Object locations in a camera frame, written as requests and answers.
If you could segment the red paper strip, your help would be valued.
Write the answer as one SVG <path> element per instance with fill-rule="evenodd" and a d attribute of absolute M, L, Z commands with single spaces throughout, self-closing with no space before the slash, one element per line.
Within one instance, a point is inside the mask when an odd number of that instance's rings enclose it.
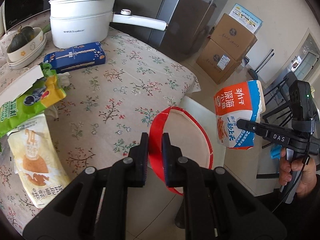
<path fill-rule="evenodd" d="M 213 168 L 213 147 L 207 133 L 196 119 L 180 107 L 168 107 L 158 113 L 149 132 L 149 162 L 157 177 L 164 181 L 162 135 L 168 133 L 173 146 L 200 167 Z"/>

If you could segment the printed paper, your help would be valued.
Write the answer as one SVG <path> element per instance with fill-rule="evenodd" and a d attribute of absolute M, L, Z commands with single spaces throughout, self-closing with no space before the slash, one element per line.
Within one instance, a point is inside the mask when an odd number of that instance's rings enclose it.
<path fill-rule="evenodd" d="M 46 117 L 50 118 L 50 119 L 58 119 L 59 118 L 59 112 L 58 112 L 58 109 L 52 105 L 50 107 L 48 107 L 45 111 L 44 111 L 44 114 Z"/>

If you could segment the cream bread ball bag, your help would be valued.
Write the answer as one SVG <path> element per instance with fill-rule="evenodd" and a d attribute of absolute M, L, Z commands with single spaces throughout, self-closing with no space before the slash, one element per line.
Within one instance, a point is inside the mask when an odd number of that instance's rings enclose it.
<path fill-rule="evenodd" d="M 44 208 L 71 182 L 39 114 L 7 133 L 16 170 L 33 205 Z"/>

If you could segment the white tissue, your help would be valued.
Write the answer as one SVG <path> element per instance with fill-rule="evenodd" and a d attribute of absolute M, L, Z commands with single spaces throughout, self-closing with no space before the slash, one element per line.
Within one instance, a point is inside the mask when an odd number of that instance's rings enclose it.
<path fill-rule="evenodd" d="M 59 86 L 62 88 L 66 88 L 70 85 L 70 74 L 69 72 L 57 74 Z"/>

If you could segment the blue snack box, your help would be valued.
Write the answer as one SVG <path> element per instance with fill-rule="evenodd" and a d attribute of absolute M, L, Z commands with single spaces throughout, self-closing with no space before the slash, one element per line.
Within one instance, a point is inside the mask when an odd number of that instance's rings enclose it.
<path fill-rule="evenodd" d="M 100 42 L 93 42 L 49 53 L 43 62 L 60 74 L 104 64 L 106 55 Z"/>

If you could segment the green onion rings bag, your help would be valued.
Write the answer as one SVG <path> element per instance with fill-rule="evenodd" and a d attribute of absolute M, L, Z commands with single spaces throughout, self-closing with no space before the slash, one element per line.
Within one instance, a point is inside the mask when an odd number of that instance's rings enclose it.
<path fill-rule="evenodd" d="M 52 65 L 41 63 L 40 67 L 44 77 L 38 79 L 24 94 L 1 106 L 1 136 L 66 97 Z"/>

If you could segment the white trash bin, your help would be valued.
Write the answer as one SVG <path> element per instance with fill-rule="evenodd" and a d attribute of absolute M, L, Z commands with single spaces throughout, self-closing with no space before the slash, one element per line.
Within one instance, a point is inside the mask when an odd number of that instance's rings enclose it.
<path fill-rule="evenodd" d="M 209 145 L 212 146 L 212 169 L 225 161 L 225 146 L 218 142 L 216 115 L 198 102 L 185 96 L 179 107 L 172 109 L 164 124 L 163 132 L 168 133 L 171 144 L 181 149 L 182 154 L 201 167 L 209 168 Z"/>

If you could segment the blue plastic stool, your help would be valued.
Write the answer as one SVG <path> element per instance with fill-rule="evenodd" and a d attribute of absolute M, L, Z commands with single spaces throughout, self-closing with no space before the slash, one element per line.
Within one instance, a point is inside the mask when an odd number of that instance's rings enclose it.
<path fill-rule="evenodd" d="M 280 145 L 276 145 L 270 150 L 271 159 L 279 159 L 281 158 L 281 150 L 282 147 Z"/>

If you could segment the black chair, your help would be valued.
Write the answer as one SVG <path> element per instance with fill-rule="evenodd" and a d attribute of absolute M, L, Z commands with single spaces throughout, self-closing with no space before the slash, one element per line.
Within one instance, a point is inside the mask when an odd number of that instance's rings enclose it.
<path fill-rule="evenodd" d="M 284 121 L 280 123 L 281 126 L 284 126 L 289 122 L 291 118 L 289 87 L 296 80 L 296 75 L 294 72 L 290 71 L 283 77 L 280 83 L 264 92 L 265 106 L 267 110 L 267 113 L 262 116 L 264 123 L 271 123 L 268 119 L 272 116 L 276 116 L 276 119 L 280 119 L 285 116 Z"/>

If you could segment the broom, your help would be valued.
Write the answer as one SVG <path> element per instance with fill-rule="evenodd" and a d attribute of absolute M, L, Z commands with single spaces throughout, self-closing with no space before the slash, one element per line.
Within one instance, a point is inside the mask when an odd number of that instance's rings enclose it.
<path fill-rule="evenodd" d="M 270 61 L 270 59 L 272 59 L 273 56 L 274 56 L 274 49 L 271 49 L 270 52 L 265 56 L 263 61 L 261 61 L 261 63 L 257 66 L 256 69 L 249 68 L 248 74 L 251 76 L 253 80 L 259 79 L 258 72 L 262 70 L 262 68 Z"/>

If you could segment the lower cardboard box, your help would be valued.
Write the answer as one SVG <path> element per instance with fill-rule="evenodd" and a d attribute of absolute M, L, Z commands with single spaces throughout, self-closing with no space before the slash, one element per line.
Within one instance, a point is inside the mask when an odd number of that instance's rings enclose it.
<path fill-rule="evenodd" d="M 196 63 L 216 83 L 225 82 L 240 66 L 241 61 L 236 61 L 216 42 L 209 40 Z"/>

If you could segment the blue white leaflet box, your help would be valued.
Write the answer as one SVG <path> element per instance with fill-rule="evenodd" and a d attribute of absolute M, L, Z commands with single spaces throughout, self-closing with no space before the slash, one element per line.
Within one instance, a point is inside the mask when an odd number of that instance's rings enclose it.
<path fill-rule="evenodd" d="M 229 13 L 229 16 L 231 16 L 231 18 L 235 19 L 253 34 L 256 34 L 263 24 L 263 21 L 260 18 L 238 3 L 234 5 Z"/>

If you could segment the white electric cooking pot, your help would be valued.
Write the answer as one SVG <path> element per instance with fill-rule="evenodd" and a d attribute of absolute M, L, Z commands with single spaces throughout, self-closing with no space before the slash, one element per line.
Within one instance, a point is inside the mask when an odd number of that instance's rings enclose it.
<path fill-rule="evenodd" d="M 110 23 L 137 25 L 164 31 L 162 20 L 135 16 L 129 9 L 114 12 L 115 0 L 50 0 L 50 27 L 53 44 L 67 49 L 101 42 L 108 36 Z"/>

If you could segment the stacked white plates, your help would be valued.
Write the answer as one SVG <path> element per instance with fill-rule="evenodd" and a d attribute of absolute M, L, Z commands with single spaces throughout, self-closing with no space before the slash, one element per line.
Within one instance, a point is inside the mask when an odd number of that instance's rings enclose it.
<path fill-rule="evenodd" d="M 9 67 L 11 69 L 18 70 L 18 69 L 22 69 L 22 68 L 28 66 L 29 64 L 31 64 L 34 60 L 36 60 L 37 57 L 39 57 L 41 55 L 42 51 L 45 48 L 46 42 L 47 42 L 47 39 L 45 36 L 44 40 L 41 42 L 41 44 L 31 54 L 29 54 L 24 59 L 21 59 L 16 62 L 11 62 L 9 60 L 9 58 L 7 58 L 7 63 L 9 65 Z"/>

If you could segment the dark green pumpkin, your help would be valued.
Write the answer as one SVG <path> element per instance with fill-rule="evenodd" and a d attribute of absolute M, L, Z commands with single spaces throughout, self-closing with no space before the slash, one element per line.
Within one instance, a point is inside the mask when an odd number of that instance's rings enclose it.
<path fill-rule="evenodd" d="M 35 30 L 30 27 L 19 27 L 16 35 L 12 38 L 11 44 L 8 46 L 8 52 L 12 53 L 22 48 L 35 37 Z"/>

